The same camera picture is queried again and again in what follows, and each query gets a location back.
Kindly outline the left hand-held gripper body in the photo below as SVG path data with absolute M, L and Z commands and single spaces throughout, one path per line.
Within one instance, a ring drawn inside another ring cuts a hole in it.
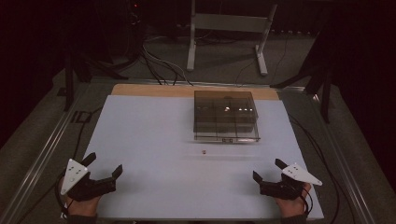
M 69 198 L 82 202 L 116 190 L 116 180 L 112 176 L 101 180 L 93 180 L 90 175 L 91 172 L 88 167 L 70 159 L 65 169 L 60 193 L 63 196 L 67 194 Z

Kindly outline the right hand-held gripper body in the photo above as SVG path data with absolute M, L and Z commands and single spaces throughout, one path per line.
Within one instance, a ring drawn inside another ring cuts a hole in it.
M 304 183 L 322 185 L 319 179 L 294 163 L 281 170 L 280 182 L 272 183 L 263 180 L 259 185 L 260 194 L 283 200 L 295 200 L 301 195 Z

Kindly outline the person's right hand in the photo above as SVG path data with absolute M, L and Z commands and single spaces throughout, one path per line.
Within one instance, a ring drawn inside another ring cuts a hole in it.
M 301 195 L 297 199 L 291 201 L 275 198 L 276 204 L 278 205 L 280 210 L 281 217 L 288 218 L 304 215 L 306 206 L 305 198 L 310 190 L 311 185 L 308 183 L 304 183 L 304 189 L 302 190 Z

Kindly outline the person's left hand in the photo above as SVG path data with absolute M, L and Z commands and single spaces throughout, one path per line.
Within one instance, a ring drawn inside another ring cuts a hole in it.
M 98 196 L 88 201 L 78 202 L 69 198 L 68 195 L 65 194 L 63 199 L 69 216 L 96 217 L 97 207 L 101 197 Z

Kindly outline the pale blue table mat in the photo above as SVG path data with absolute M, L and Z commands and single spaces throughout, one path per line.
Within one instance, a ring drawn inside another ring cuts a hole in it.
M 118 166 L 117 189 L 104 196 L 101 217 L 158 220 L 254 220 L 279 215 L 261 195 L 253 173 L 276 182 L 275 161 L 304 166 L 280 101 L 258 100 L 260 141 L 202 143 L 193 136 L 193 105 L 185 97 L 110 95 L 87 150 L 92 178 Z

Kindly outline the smoky transparent compartment box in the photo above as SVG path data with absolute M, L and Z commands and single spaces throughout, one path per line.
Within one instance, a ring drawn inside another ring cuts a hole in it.
M 195 91 L 194 139 L 227 144 L 261 140 L 250 91 Z

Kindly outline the black tripod stand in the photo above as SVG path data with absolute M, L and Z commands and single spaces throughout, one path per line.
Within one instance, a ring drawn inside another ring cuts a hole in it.
M 69 111 L 75 101 L 75 81 L 77 77 L 82 82 L 89 82 L 92 75 L 88 66 L 104 72 L 107 76 L 114 79 L 126 80 L 127 77 L 121 76 L 114 70 L 106 67 L 99 61 L 96 61 L 88 54 L 81 50 L 76 50 L 68 42 L 64 45 L 64 75 L 65 87 L 63 88 L 63 96 L 65 97 L 64 111 Z
M 271 84 L 271 88 L 284 89 L 289 85 L 310 77 L 308 83 L 304 87 L 306 94 L 317 94 L 322 89 L 320 115 L 326 123 L 329 123 L 329 104 L 330 91 L 332 82 L 331 57 L 330 52 L 326 49 L 329 47 L 330 41 L 327 40 L 328 31 L 323 28 L 317 35 L 312 48 L 309 50 L 302 67 L 298 74 L 294 77 L 286 79 L 280 83 Z

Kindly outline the aluminium floor rail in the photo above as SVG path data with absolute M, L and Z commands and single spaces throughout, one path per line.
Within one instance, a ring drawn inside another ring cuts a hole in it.
M 396 193 L 341 95 L 337 92 L 331 95 L 329 122 L 320 115 L 322 101 L 318 96 L 310 95 L 308 99 L 330 144 L 330 152 L 358 220 L 361 224 L 396 224 Z
M 15 224 L 71 118 L 57 92 L 51 90 L 0 149 L 0 224 Z

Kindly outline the white metal desk frame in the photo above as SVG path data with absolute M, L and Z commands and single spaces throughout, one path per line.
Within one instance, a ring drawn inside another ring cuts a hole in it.
M 271 4 L 269 13 L 266 17 L 250 17 L 239 15 L 223 15 L 221 13 L 199 13 L 196 11 L 196 1 L 197 0 L 191 0 L 190 46 L 188 52 L 187 70 L 194 70 L 196 30 L 250 32 L 262 34 L 260 43 L 255 46 L 255 57 L 259 66 L 260 74 L 262 76 L 267 76 L 268 69 L 264 59 L 263 50 L 271 30 L 278 3 Z

